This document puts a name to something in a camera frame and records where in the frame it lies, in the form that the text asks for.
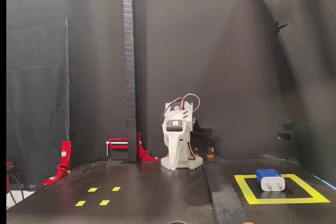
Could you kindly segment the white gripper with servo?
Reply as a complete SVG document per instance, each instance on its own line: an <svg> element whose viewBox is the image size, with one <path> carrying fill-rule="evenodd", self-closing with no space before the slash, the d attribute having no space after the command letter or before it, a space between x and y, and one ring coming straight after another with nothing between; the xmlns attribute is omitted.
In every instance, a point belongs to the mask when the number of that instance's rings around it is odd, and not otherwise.
<svg viewBox="0 0 336 224"><path fill-rule="evenodd" d="M185 119L165 119L162 124L164 143L169 144L171 171L176 170L183 141L190 141L188 122Z"/></svg>

